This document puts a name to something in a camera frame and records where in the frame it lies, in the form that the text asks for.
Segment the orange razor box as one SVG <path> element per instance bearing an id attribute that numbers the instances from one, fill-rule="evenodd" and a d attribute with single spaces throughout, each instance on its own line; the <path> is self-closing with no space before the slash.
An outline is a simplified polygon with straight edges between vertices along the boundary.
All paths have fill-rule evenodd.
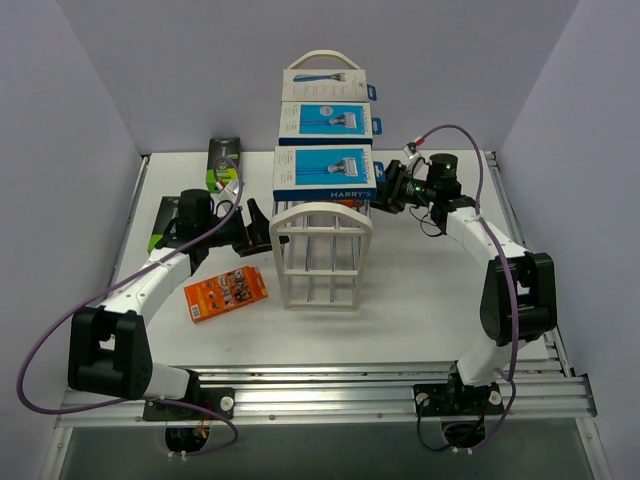
<path id="1" fill-rule="evenodd" d="M 343 206 L 345 206 L 345 207 L 348 207 L 348 208 L 353 208 L 353 209 L 355 209 L 355 208 L 359 208 L 359 207 L 361 207 L 361 206 L 362 206 L 362 204 L 363 204 L 363 202 L 362 202 L 362 201 L 359 201 L 359 200 L 353 200 L 353 199 L 350 199 L 350 200 L 340 200 L 340 201 L 339 201 L 339 204 L 340 204 L 340 205 L 343 205 Z"/>
<path id="2" fill-rule="evenodd" d="M 184 288 L 194 324 L 213 319 L 268 297 L 258 268 L 245 266 Z"/>

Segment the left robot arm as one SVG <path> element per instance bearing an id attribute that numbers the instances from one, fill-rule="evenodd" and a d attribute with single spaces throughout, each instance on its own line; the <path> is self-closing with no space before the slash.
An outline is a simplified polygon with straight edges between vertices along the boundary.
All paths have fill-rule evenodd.
<path id="1" fill-rule="evenodd" d="M 78 310 L 71 320 L 68 385 L 71 389 L 121 400 L 165 399 L 179 419 L 190 419 L 205 405 L 197 374 L 156 363 L 147 326 L 173 291 L 191 277 L 213 248 L 229 246 L 239 256 L 271 248 L 269 221 L 254 199 L 215 212 L 211 195 L 183 191 L 177 210 L 127 284 L 96 307 Z"/>

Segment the blue Harry's razor box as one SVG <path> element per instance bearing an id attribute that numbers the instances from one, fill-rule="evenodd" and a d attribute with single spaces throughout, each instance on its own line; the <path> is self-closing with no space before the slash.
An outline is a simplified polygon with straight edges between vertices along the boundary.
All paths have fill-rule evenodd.
<path id="1" fill-rule="evenodd" d="M 283 102 L 279 146 L 372 145 L 382 121 L 368 103 Z"/>
<path id="2" fill-rule="evenodd" d="M 277 202 L 371 201 L 385 181 L 384 165 L 368 145 L 278 146 L 273 198 Z"/>

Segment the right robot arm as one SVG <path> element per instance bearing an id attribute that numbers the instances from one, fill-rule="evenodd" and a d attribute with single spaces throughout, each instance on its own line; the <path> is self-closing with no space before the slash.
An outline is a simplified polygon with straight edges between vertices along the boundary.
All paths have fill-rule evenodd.
<path id="1" fill-rule="evenodd" d="M 483 329 L 452 366 L 446 383 L 420 393 L 419 416 L 497 414 L 504 408 L 496 380 L 510 373 L 521 348 L 557 325 L 555 265 L 512 241 L 482 214 L 477 196 L 463 194 L 453 154 L 430 156 L 425 179 L 392 160 L 377 180 L 372 207 L 398 214 L 425 207 L 440 234 L 461 245 L 485 269 L 479 317 Z"/>

